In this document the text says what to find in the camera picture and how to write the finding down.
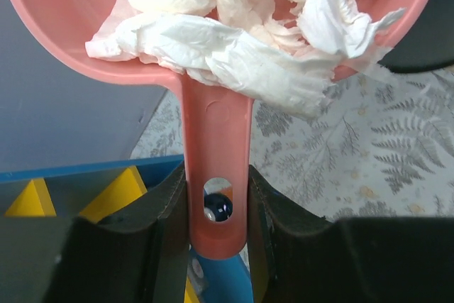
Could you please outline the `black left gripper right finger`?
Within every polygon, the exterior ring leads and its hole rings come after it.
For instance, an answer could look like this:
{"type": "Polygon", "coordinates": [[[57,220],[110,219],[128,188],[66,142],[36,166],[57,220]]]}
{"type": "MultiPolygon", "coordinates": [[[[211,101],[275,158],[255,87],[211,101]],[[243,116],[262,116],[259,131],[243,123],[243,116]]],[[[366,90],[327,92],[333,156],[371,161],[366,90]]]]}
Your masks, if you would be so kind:
{"type": "Polygon", "coordinates": [[[248,180],[248,257],[256,302],[452,302],[453,220],[329,222],[248,180]]]}

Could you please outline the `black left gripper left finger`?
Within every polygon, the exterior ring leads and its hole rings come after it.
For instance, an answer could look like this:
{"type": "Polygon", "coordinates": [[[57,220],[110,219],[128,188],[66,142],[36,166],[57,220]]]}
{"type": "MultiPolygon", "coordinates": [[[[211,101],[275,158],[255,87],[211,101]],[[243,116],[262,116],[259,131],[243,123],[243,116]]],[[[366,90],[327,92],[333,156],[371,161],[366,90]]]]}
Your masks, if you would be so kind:
{"type": "Polygon", "coordinates": [[[1,214],[1,301],[183,302],[187,221],[182,166],[101,219],[1,214]]]}

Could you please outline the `pink dustpan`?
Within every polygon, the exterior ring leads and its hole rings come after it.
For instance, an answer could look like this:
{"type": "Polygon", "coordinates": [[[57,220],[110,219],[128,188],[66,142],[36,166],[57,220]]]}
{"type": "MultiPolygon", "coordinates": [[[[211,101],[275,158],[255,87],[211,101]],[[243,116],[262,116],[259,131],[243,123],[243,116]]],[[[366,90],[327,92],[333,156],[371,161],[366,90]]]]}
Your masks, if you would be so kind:
{"type": "MultiPolygon", "coordinates": [[[[112,84],[160,85],[179,97],[192,245],[201,255],[211,259],[227,258],[239,252],[245,245],[247,233],[250,127],[255,99],[220,85],[203,84],[186,72],[178,73],[156,63],[145,64],[138,58],[120,62],[92,58],[85,49],[86,42],[108,18],[118,23],[142,13],[152,17],[183,13],[139,12],[128,0],[10,1],[35,39],[73,70],[112,84]],[[211,193],[222,193],[231,200],[233,213],[228,220],[216,222],[205,217],[204,197],[211,193]]],[[[374,43],[357,58],[325,53],[312,47],[302,35],[308,47],[292,56],[302,58],[318,54],[335,59],[337,65],[331,84],[355,71],[383,81],[390,80],[390,72],[378,62],[407,34],[428,0],[356,2],[358,10],[369,14],[373,21],[398,9],[405,12],[388,29],[377,32],[374,43]]],[[[275,3],[273,19],[289,20],[286,27],[297,27],[293,12],[297,4],[290,0],[275,0],[275,3]]],[[[218,20],[216,6],[207,15],[199,17],[222,23],[218,20]]]]}

